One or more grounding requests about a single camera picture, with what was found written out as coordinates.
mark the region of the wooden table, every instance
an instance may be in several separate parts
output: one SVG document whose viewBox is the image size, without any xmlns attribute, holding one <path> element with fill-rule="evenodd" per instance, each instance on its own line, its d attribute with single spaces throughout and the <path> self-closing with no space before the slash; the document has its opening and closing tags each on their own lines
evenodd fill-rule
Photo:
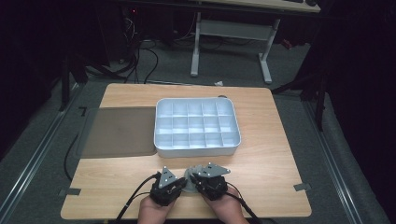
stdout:
<svg viewBox="0 0 396 224">
<path fill-rule="evenodd" d="M 183 176 L 190 166 L 214 162 L 231 170 L 226 181 L 237 186 L 258 217 L 307 217 L 311 208 L 301 184 L 288 139 L 271 92 L 264 88 L 203 87 L 110 84 L 101 107 L 155 106 L 167 97 L 216 97 L 233 101 L 242 143 L 232 156 L 165 159 L 146 157 L 81 159 L 72 189 L 61 215 L 65 219 L 113 219 L 134 190 L 150 175 L 167 166 Z M 148 182 L 140 192 L 149 191 Z M 137 218 L 136 198 L 123 218 Z M 213 218 L 214 214 L 199 194 L 185 193 L 177 199 L 169 218 Z"/>
</svg>

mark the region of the gray carpet floor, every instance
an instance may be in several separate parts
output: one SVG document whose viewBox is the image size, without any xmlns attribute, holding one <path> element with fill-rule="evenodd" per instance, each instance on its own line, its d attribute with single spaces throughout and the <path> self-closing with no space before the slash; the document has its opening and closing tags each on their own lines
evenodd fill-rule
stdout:
<svg viewBox="0 0 396 224">
<path fill-rule="evenodd" d="M 222 81 L 224 86 L 262 87 L 273 89 L 294 79 L 309 46 L 284 49 L 274 45 L 268 58 L 269 68 L 273 76 L 272 85 L 263 82 L 257 54 L 248 49 L 259 49 L 261 43 L 253 42 L 245 46 L 221 45 L 214 50 L 201 52 L 200 74 L 190 77 L 191 46 L 174 45 L 172 48 L 147 42 L 146 48 L 152 46 L 159 57 L 158 66 L 149 77 L 148 82 L 173 82 L 192 85 L 214 85 Z M 216 47 L 216 43 L 203 46 Z M 155 65 L 154 54 L 148 50 L 140 50 L 140 61 L 137 69 L 140 82 Z M 81 116 L 82 106 L 96 108 L 99 106 L 106 86 L 119 82 L 107 77 L 90 76 L 85 86 L 76 91 L 78 95 L 53 136 L 44 160 L 40 163 L 34 177 L 24 189 L 19 202 L 5 223 L 103 223 L 103 220 L 64 220 L 60 211 L 64 196 L 61 189 L 67 189 L 70 181 L 64 173 L 66 152 L 79 132 L 84 117 Z M 61 106 L 61 86 L 52 90 L 53 96 L 33 115 L 30 124 L 21 135 L 19 141 L 0 162 L 0 202 L 7 200 L 20 174 L 35 153 L 48 127 L 59 115 Z M 300 101 L 297 91 L 286 91 L 275 95 L 279 111 L 290 147 L 296 160 L 300 175 L 305 183 L 312 187 L 307 192 L 312 207 L 310 217 L 275 218 L 277 223 L 351 223 L 339 191 L 326 164 L 323 153 L 323 141 L 320 141 L 316 126 L 307 112 L 306 103 Z M 323 117 L 326 144 L 331 149 L 338 168 L 348 186 L 350 196 L 356 204 L 361 220 L 355 223 L 389 223 L 385 213 L 375 199 L 375 195 L 361 173 L 351 155 L 347 142 L 332 111 L 329 97 L 326 98 L 326 110 Z M 67 157 L 67 170 L 73 176 L 78 158 L 73 153 Z M 178 223 L 190 223 L 185 220 Z"/>
</svg>

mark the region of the person's hand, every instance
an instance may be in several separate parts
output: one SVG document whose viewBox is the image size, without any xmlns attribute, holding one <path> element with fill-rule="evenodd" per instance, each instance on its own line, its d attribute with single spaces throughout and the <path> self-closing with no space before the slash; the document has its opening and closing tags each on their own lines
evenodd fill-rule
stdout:
<svg viewBox="0 0 396 224">
<path fill-rule="evenodd" d="M 239 197 L 238 191 L 228 188 L 228 192 Z M 212 208 L 220 221 L 226 224 L 248 224 L 242 213 L 241 203 L 235 198 L 224 194 L 220 199 L 210 201 L 203 195 L 205 202 Z"/>
<path fill-rule="evenodd" d="M 137 218 L 138 224 L 163 224 L 172 210 L 175 201 L 171 202 L 168 206 L 160 206 L 152 201 L 147 196 L 140 201 L 139 215 Z"/>
</svg>

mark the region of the white compartment tray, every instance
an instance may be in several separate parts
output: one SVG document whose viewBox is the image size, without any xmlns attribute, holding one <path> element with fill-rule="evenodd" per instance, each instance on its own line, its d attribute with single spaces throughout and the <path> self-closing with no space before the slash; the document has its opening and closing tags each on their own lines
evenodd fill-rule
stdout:
<svg viewBox="0 0 396 224">
<path fill-rule="evenodd" d="M 154 145 L 161 157 L 232 155 L 240 143 L 230 99 L 165 98 L 157 103 Z"/>
</svg>

